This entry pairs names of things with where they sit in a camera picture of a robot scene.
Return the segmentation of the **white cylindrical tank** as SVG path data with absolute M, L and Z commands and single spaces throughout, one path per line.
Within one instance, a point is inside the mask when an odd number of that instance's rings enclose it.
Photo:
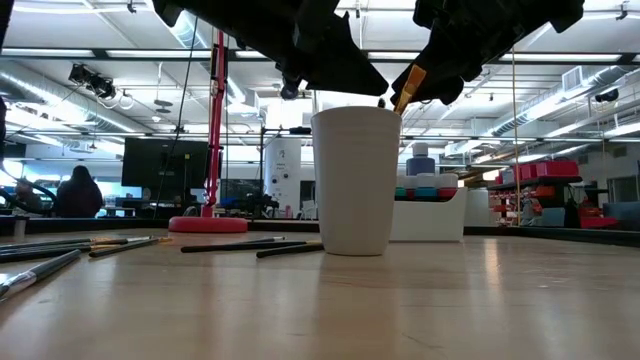
M 293 219 L 300 211 L 301 140 L 275 138 L 265 155 L 265 192 L 279 204 L 275 217 Z

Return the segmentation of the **white cup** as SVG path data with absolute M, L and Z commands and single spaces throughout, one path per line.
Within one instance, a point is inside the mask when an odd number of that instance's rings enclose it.
M 378 107 L 311 118 L 316 200 L 326 252 L 378 256 L 390 241 L 401 117 Z

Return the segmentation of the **red desk lamp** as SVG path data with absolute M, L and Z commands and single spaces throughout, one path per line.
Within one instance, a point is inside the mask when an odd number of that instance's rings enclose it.
M 224 32 L 215 30 L 216 48 L 211 51 L 212 78 L 210 82 L 210 120 L 208 134 L 209 167 L 205 182 L 205 204 L 200 216 L 176 216 L 169 220 L 168 230 L 177 233 L 231 234 L 248 231 L 248 222 L 242 218 L 217 217 L 217 190 L 220 174 L 220 136 L 223 106 L 227 85 L 227 48 Z

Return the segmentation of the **black monitor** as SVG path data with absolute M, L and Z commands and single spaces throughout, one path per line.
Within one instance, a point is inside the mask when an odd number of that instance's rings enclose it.
M 171 139 L 127 138 L 121 184 L 150 189 L 203 189 L 208 144 Z

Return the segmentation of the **black aluminium table frame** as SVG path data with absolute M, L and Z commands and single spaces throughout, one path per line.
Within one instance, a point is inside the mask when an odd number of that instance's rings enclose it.
M 15 225 L 24 225 L 27 234 L 62 233 L 81 231 L 106 231 L 120 229 L 168 228 L 167 220 L 112 218 L 112 219 L 63 219 L 25 218 L 0 215 L 0 236 L 15 233 Z M 249 222 L 250 231 L 318 233 L 319 225 L 313 221 Z M 559 241 L 593 243 L 640 249 L 640 232 L 618 230 L 583 230 L 548 227 L 465 227 L 465 236 L 507 236 L 541 238 Z

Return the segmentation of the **blue sofa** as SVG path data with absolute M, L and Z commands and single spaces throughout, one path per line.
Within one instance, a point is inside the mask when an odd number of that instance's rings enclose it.
M 620 230 L 640 232 L 640 201 L 605 203 L 603 211 L 617 221 Z

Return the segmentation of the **person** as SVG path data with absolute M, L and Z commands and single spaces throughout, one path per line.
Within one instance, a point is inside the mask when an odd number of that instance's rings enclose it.
M 89 170 L 76 166 L 69 180 L 57 189 L 56 214 L 62 218 L 94 218 L 103 206 L 103 196 Z
M 42 202 L 40 196 L 33 191 L 33 187 L 25 182 L 19 181 L 15 186 L 15 198 L 18 202 L 31 209 L 41 210 Z M 29 217 L 41 217 L 39 213 L 33 213 L 25 211 L 19 207 L 13 207 L 13 215 L 29 216 Z

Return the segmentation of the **shelf with red bins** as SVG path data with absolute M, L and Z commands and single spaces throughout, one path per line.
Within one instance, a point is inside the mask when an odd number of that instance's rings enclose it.
M 498 172 L 488 187 L 489 204 L 499 226 L 571 229 L 614 228 L 604 214 L 595 185 L 587 185 L 572 160 L 518 164 Z

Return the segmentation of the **overhead beam with lights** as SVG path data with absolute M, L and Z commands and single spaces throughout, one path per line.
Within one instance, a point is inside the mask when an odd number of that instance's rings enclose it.
M 187 49 L 82 49 L 82 48 L 21 48 L 0 50 L 1 60 L 93 60 L 93 61 L 147 61 L 182 62 L 188 59 L 209 60 L 210 50 Z M 588 53 L 588 52 L 516 52 L 506 53 L 489 61 L 491 65 L 637 65 L 640 53 Z

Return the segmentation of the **black paintbrush with silver ferrule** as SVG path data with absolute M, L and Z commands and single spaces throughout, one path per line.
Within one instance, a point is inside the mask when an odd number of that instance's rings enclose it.
M 107 238 L 84 238 L 84 239 L 71 239 L 71 240 L 58 240 L 48 242 L 37 243 L 21 243 L 14 245 L 0 245 L 0 252 L 6 251 L 21 251 L 32 249 L 44 249 L 50 247 L 65 247 L 65 246 L 98 246 L 98 245 L 125 245 L 135 241 L 151 240 L 151 236 L 146 237 L 133 237 L 133 238 L 119 238 L 119 239 L 107 239 Z
M 249 240 L 249 241 L 243 241 L 243 242 L 236 242 L 236 243 L 232 243 L 232 244 L 228 244 L 228 245 L 274 243 L 274 242 L 283 241 L 283 240 L 286 240 L 286 237 L 284 237 L 284 236 L 281 236 L 281 237 L 268 237 L 268 238 L 263 238 L 263 239 L 258 239 L 258 240 Z

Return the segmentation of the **black paintbrush with wide ferrule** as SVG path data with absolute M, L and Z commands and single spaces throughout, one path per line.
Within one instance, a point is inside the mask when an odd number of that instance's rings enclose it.
M 0 285 L 0 301 L 53 275 L 78 260 L 81 254 L 80 250 L 73 250 L 8 278 Z

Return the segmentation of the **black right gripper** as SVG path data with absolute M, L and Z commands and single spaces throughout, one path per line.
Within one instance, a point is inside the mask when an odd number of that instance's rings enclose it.
M 427 74 L 414 98 L 451 104 L 482 66 L 549 24 L 561 33 L 583 17 L 584 0 L 416 0 L 428 44 L 392 83 L 398 98 L 412 65 Z

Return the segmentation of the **white plastic bin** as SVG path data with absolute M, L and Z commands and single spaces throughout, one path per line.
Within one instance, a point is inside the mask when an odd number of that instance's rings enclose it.
M 446 202 L 395 201 L 391 242 L 460 242 L 468 189 Z

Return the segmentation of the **thin black paintbrush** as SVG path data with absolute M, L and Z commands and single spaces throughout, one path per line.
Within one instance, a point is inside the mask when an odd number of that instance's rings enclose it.
M 116 247 L 113 247 L 113 248 L 109 248 L 109 249 L 101 249 L 101 250 L 91 251 L 89 253 L 89 257 L 90 258 L 101 258 L 101 257 L 114 255 L 114 254 L 117 254 L 117 253 L 120 253 L 120 252 L 134 250 L 134 249 L 143 248 L 143 247 L 147 247 L 147 246 L 152 246 L 152 245 L 165 243 L 165 242 L 169 242 L 169 241 L 170 241 L 170 238 L 154 238 L 154 239 L 148 239 L 148 240 L 136 240 L 136 241 L 133 241 L 131 243 L 127 243 L 125 245 L 119 245 L 119 246 L 116 246 Z

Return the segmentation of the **small cerulean blue paint bottle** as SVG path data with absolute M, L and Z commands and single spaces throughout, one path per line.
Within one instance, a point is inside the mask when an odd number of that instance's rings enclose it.
M 415 177 L 416 198 L 436 198 L 438 177 L 432 173 L 420 173 Z

